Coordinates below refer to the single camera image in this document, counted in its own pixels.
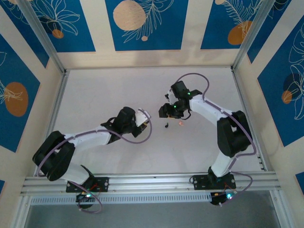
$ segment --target aluminum rail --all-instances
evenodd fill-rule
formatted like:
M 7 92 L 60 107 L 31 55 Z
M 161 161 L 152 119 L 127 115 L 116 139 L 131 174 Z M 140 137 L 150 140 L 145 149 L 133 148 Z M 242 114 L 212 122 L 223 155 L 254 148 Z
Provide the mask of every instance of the aluminum rail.
M 248 190 L 280 190 L 276 173 L 273 171 L 244 172 L 253 178 L 253 183 Z M 180 193 L 198 192 L 194 190 L 189 179 L 193 175 L 207 173 L 181 173 L 181 174 L 147 174 L 147 175 L 119 175 L 101 174 L 96 177 L 109 177 L 108 192 L 105 194 L 147 194 L 147 193 Z M 244 189 L 249 184 L 245 176 L 235 175 L 237 191 Z M 57 180 L 50 182 L 46 178 L 28 177 L 25 179 L 21 196 L 75 194 L 66 193 L 67 182 Z M 202 192 L 216 192 L 221 190 L 202 190 Z

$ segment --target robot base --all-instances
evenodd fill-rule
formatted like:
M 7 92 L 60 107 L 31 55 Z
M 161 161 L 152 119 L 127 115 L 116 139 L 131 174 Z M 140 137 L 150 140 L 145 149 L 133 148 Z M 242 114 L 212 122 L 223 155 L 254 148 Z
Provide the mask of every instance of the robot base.
M 226 189 L 229 186 L 231 189 L 235 189 L 236 182 L 234 176 L 230 173 L 225 176 L 218 177 L 215 180 L 210 180 L 210 175 L 194 175 L 193 177 L 194 190 L 221 190 Z
M 109 187 L 109 178 L 108 177 L 95 177 L 95 185 L 91 189 L 88 189 L 90 192 L 108 192 Z M 82 189 L 68 182 L 66 185 L 66 192 L 68 193 L 81 193 Z

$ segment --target beige circle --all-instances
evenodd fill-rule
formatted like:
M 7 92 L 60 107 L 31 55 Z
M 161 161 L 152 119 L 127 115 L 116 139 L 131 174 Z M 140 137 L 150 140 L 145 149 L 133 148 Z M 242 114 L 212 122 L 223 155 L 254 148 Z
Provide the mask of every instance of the beige circle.
M 147 41 L 147 40 L 148 40 L 148 37 L 146 37 L 146 36 L 142 37 L 142 41 Z
M 146 21 L 143 8 L 135 1 L 124 0 L 113 11 L 116 25 L 125 31 L 139 29 Z
M 221 5 L 225 2 L 226 0 L 214 0 L 215 4 Z
M 8 0 L 9 2 L 13 3 L 13 4 L 17 4 L 16 0 Z

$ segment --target white floor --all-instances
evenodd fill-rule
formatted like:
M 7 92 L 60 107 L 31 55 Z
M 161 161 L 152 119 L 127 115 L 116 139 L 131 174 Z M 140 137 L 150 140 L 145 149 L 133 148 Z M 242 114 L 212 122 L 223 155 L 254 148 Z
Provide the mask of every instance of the white floor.
M 106 146 L 75 154 L 73 162 L 85 165 L 93 173 L 174 173 L 203 172 L 215 161 L 219 149 L 216 127 L 192 113 L 180 126 L 178 120 L 161 119 L 159 108 L 167 102 L 164 95 L 181 75 L 198 72 L 210 80 L 206 97 L 233 111 L 242 110 L 229 68 L 154 67 L 72 70 L 59 110 L 55 130 L 77 133 L 90 130 L 117 116 L 129 106 L 143 108 L 152 116 L 151 138 L 140 145 L 119 140 Z M 184 78 L 190 90 L 203 91 L 206 82 L 193 75 Z M 138 138 L 143 140 L 147 128 Z M 234 171 L 260 171 L 256 156 L 244 157 Z

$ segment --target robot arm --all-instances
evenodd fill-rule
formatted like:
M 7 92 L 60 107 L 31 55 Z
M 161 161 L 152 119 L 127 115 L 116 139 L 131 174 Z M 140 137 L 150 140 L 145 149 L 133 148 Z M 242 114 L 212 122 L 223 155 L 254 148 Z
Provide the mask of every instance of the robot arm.
M 124 107 L 117 117 L 110 118 L 91 131 L 77 134 L 52 132 L 33 156 L 33 162 L 38 166 L 55 146 L 71 138 L 46 159 L 41 171 L 50 181 L 61 178 L 90 188 L 94 185 L 93 174 L 86 167 L 72 163 L 72 156 L 98 145 L 113 143 L 120 139 L 118 135 L 132 133 L 137 137 L 147 127 L 147 117 L 150 116 L 146 111 L 135 112 L 129 107 Z
M 169 103 L 160 108 L 160 118 L 180 119 L 184 116 L 184 111 L 188 110 L 199 113 L 217 127 L 220 152 L 213 165 L 209 168 L 209 178 L 215 180 L 229 173 L 228 168 L 234 156 L 238 152 L 244 151 L 250 145 L 250 141 L 242 130 L 229 117 L 223 114 L 223 111 L 235 117 L 247 132 L 250 132 L 245 114 L 242 111 L 233 113 L 221 107 L 220 111 L 215 108 L 215 106 L 219 107 L 217 104 L 207 98 L 203 99 L 202 92 L 188 90 L 183 81 L 173 84 L 165 97 Z

